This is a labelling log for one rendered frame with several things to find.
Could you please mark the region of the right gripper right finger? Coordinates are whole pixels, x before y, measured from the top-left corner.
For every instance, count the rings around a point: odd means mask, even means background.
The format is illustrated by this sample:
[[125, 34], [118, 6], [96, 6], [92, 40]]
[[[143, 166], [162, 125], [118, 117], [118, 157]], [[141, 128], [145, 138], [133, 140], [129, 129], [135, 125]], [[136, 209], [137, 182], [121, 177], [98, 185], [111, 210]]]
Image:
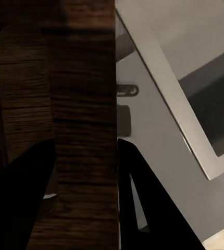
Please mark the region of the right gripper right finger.
[[[121, 250], [206, 250], [137, 147], [118, 139]], [[132, 175], [150, 232], [138, 229]]]

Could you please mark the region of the cutting board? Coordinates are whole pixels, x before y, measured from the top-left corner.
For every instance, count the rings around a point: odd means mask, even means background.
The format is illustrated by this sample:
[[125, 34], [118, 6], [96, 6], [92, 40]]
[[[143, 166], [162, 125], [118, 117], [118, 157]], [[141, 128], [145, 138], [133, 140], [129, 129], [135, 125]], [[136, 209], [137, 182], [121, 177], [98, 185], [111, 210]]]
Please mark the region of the cutting board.
[[0, 31], [23, 21], [45, 38], [58, 179], [26, 250], [119, 250], [115, 0], [0, 0]]

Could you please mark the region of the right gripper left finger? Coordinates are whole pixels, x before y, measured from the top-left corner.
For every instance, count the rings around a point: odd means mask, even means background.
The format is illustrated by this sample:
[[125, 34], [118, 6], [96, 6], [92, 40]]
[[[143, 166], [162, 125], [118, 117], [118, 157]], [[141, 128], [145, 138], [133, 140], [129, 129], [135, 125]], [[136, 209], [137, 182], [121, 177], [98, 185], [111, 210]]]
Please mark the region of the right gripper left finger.
[[0, 170], [0, 250], [26, 250], [56, 162], [54, 139]]

